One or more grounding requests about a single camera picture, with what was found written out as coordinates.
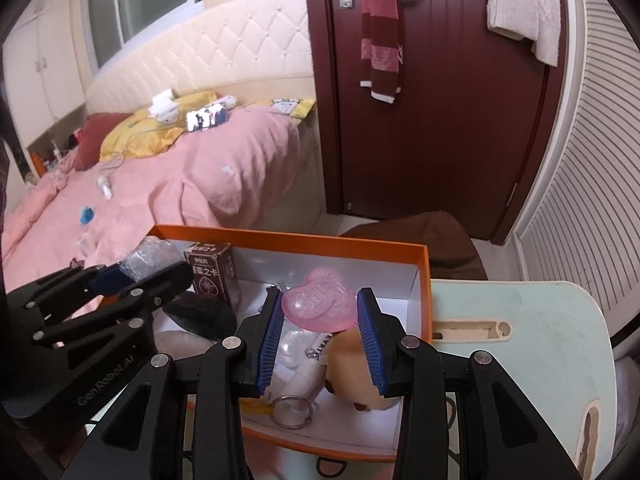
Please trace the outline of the bubble wrap bundle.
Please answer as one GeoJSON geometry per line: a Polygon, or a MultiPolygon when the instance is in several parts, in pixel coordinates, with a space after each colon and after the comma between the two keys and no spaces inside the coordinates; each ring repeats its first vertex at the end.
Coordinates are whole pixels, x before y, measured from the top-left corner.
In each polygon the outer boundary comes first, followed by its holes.
{"type": "Polygon", "coordinates": [[[182,255],[168,240],[146,236],[118,265],[128,278],[140,282],[181,260],[182,255]]]}

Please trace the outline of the pink heart-shaped case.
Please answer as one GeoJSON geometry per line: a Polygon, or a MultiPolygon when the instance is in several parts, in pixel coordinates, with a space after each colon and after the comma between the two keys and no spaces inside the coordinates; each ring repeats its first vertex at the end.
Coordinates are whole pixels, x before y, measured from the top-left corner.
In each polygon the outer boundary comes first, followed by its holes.
{"type": "Polygon", "coordinates": [[[309,272],[303,284],[282,295],[285,317],[314,333],[336,333],[358,323],[356,292],[335,269],[320,266],[309,272]]]}

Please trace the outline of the black pouch in box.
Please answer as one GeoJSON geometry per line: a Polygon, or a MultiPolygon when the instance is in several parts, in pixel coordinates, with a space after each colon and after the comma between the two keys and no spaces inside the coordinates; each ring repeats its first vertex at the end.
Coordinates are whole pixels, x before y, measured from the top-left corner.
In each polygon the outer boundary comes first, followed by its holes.
{"type": "Polygon", "coordinates": [[[235,313],[223,299],[183,292],[164,304],[163,312],[189,333],[208,340],[221,341],[238,329],[235,313]]]}

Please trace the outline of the brown drink carton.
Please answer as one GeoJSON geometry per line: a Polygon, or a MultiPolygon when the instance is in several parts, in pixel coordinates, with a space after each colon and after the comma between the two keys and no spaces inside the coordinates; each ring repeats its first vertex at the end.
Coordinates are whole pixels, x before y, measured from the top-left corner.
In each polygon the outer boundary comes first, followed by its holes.
{"type": "Polygon", "coordinates": [[[194,292],[239,307],[242,295],[229,243],[195,243],[183,255],[192,266],[194,292]]]}

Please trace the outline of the brown plush toy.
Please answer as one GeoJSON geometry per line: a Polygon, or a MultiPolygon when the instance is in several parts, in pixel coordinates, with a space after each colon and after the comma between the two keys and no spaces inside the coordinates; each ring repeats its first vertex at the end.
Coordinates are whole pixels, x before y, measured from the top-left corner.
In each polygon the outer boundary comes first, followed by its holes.
{"type": "Polygon", "coordinates": [[[352,404],[360,412],[385,411],[399,401],[381,396],[373,385],[357,327],[337,333],[326,348],[324,386],[337,399],[352,404]]]}

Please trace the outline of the orange cardboard box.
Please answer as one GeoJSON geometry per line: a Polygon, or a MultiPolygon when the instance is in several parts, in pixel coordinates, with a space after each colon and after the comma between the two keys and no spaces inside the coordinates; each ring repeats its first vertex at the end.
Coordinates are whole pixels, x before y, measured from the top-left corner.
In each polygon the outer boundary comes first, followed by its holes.
{"type": "MultiPolygon", "coordinates": [[[[353,290],[369,287],[383,312],[405,331],[432,339],[433,307],[428,253],[423,245],[265,231],[153,226],[152,235],[178,250],[197,242],[229,243],[242,292],[239,318],[258,311],[270,285],[294,287],[319,266],[343,275],[353,290]]],[[[314,414],[302,429],[284,429],[266,414],[242,405],[246,434],[284,448],[337,460],[391,463],[397,450],[401,407],[358,412],[326,390],[314,398],[314,414]]]]}

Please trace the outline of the yellow pillow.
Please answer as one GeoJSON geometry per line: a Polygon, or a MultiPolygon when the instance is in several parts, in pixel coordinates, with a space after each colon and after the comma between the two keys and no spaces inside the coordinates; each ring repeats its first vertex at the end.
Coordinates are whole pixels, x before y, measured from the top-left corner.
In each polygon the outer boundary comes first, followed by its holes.
{"type": "Polygon", "coordinates": [[[177,120],[159,122],[147,108],[138,110],[120,122],[103,140],[99,162],[114,158],[145,158],[166,152],[186,132],[186,114],[218,99],[213,90],[201,91],[175,99],[177,120]]]}

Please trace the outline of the pink bed duvet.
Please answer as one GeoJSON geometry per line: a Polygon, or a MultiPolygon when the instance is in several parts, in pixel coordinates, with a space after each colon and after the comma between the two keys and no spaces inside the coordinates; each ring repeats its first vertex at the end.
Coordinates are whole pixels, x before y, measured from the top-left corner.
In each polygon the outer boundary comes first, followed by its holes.
{"type": "Polygon", "coordinates": [[[6,218],[3,284],[14,290],[73,261],[114,263],[153,226],[248,228],[288,192],[301,154],[294,120],[252,105],[153,157],[63,166],[6,218]]]}

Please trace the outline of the dark red pillow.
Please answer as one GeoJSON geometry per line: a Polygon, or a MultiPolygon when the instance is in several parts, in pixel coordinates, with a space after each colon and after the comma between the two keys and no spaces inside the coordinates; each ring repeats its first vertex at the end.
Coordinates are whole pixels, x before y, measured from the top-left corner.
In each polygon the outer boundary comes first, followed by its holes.
{"type": "Polygon", "coordinates": [[[80,141],[73,162],[77,171],[86,171],[100,158],[103,141],[118,125],[130,118],[127,113],[94,113],[87,116],[80,128],[80,141]]]}

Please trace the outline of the white plush toy on bed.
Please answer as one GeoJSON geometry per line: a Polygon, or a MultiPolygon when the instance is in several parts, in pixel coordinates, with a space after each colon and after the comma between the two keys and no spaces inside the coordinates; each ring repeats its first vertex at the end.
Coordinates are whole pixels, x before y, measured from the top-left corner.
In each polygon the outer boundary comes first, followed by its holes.
{"type": "Polygon", "coordinates": [[[163,90],[152,97],[149,115],[162,125],[173,125],[178,122],[179,104],[175,101],[171,89],[163,90]]]}

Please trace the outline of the white louvered closet door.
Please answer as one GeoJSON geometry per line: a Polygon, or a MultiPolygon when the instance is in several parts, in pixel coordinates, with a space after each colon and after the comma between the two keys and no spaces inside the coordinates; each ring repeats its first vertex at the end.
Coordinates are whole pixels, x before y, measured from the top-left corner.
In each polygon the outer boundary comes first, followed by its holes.
{"type": "Polygon", "coordinates": [[[639,314],[639,49],[608,0],[566,0],[561,104],[512,232],[522,278],[582,286],[611,335],[639,314]]]}

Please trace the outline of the white cabinet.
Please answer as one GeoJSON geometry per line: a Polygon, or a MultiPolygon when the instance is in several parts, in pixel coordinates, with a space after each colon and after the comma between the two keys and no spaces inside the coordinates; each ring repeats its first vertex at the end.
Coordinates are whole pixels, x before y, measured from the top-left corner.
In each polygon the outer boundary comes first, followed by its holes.
{"type": "Polygon", "coordinates": [[[27,148],[85,104],[70,26],[70,0],[32,0],[2,47],[6,96],[27,148]]]}

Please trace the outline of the cream tufted headboard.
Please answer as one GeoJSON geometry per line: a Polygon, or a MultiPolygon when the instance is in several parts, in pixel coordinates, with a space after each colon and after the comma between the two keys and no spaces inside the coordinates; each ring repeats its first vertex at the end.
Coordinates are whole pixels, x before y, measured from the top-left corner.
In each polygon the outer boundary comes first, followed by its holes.
{"type": "Polygon", "coordinates": [[[134,112],[170,89],[243,102],[313,99],[306,0],[232,0],[165,30],[101,70],[88,112],[134,112]]]}

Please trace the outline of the dark red wooden door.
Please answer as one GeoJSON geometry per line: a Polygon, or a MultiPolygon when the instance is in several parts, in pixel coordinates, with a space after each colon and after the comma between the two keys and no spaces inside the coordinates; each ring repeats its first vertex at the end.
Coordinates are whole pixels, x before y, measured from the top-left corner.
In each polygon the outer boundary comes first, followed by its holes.
{"type": "Polygon", "coordinates": [[[386,104],[359,81],[359,9],[307,0],[331,214],[442,210],[469,236],[506,241],[550,140],[564,70],[488,30],[486,1],[405,10],[404,78],[386,104]]]}

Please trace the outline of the red striped scarf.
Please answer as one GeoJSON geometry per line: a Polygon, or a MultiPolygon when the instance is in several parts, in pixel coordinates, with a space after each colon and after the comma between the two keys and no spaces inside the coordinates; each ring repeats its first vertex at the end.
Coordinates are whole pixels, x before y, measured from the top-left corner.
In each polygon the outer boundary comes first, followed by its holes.
{"type": "Polygon", "coordinates": [[[404,30],[399,0],[360,0],[360,87],[393,104],[401,92],[404,30]]]}

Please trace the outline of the white knitted sweater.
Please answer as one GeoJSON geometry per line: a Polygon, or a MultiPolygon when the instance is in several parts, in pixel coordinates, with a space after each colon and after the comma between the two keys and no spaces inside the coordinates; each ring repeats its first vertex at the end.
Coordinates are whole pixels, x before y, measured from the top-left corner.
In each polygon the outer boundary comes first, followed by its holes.
{"type": "Polygon", "coordinates": [[[487,0],[487,28],[510,39],[530,40],[539,62],[558,65],[560,0],[487,0]]]}

